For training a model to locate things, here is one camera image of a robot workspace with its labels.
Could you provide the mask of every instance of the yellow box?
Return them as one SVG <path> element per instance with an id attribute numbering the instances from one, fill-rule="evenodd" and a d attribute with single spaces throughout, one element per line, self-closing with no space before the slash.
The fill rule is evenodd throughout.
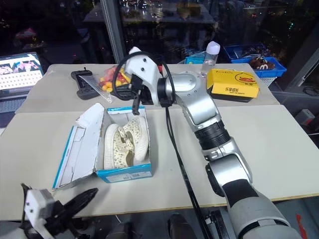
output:
<path id="1" fill-rule="evenodd" d="M 207 88 L 212 94 L 256 98 L 259 87 L 253 74 L 243 71 L 211 69 L 207 74 Z"/>

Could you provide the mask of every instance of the white shoe sole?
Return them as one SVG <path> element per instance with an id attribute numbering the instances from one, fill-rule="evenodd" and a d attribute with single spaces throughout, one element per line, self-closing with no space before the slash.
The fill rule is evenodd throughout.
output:
<path id="1" fill-rule="evenodd" d="M 138 117 L 139 125 L 141 129 L 141 138 L 139 143 L 135 146 L 134 158 L 137 161 L 143 161 L 149 148 L 149 134 L 144 117 Z"/>
<path id="2" fill-rule="evenodd" d="M 111 124 L 105 132 L 104 139 L 104 169 L 113 169 L 114 167 L 114 135 L 118 130 L 116 123 Z"/>

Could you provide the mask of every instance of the floral sneaker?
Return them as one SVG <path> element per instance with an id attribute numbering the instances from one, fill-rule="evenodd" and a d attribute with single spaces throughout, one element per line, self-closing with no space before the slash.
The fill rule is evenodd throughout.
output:
<path id="1" fill-rule="evenodd" d="M 129 140 L 134 145 L 134 159 L 143 161 L 149 148 L 149 134 L 144 117 L 135 117 L 123 126 Z"/>
<path id="2" fill-rule="evenodd" d="M 133 165 L 134 146 L 117 124 L 111 124 L 107 128 L 104 143 L 104 169 Z"/>

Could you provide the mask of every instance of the cartoon logo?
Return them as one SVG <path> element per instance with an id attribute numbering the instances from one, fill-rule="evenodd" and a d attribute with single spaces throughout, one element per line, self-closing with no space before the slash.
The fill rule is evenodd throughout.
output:
<path id="1" fill-rule="evenodd" d="M 257 66 L 257 69 L 268 70 L 268 66 L 267 66 L 267 64 L 264 64 L 264 65 L 261 65 L 260 67 Z"/>
<path id="2" fill-rule="evenodd" d="M 235 76 L 235 79 L 239 82 L 245 83 L 246 85 L 253 85 L 257 82 L 254 80 L 254 77 L 248 73 L 240 73 Z"/>

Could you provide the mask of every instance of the shoe box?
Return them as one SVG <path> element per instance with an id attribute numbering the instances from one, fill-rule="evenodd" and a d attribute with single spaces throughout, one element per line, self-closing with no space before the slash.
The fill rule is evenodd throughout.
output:
<path id="1" fill-rule="evenodd" d="M 145 107 L 140 106 L 139 112 L 146 119 L 149 133 Z M 104 169 L 104 137 L 107 127 L 112 123 L 123 126 L 133 117 L 132 107 L 105 109 L 100 103 L 84 112 L 71 127 L 52 188 L 74 185 L 92 174 L 107 183 L 152 177 L 150 142 L 145 160 L 140 164 Z"/>

